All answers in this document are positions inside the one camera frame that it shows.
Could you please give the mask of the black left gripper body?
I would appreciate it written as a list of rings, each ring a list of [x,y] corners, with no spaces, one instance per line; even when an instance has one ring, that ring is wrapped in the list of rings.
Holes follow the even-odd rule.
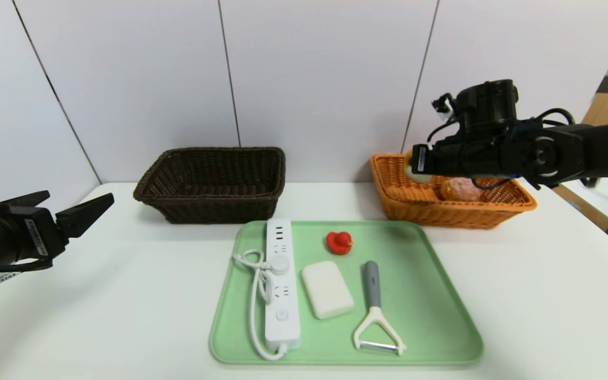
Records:
[[[48,269],[67,243],[49,210],[0,204],[0,273]]]

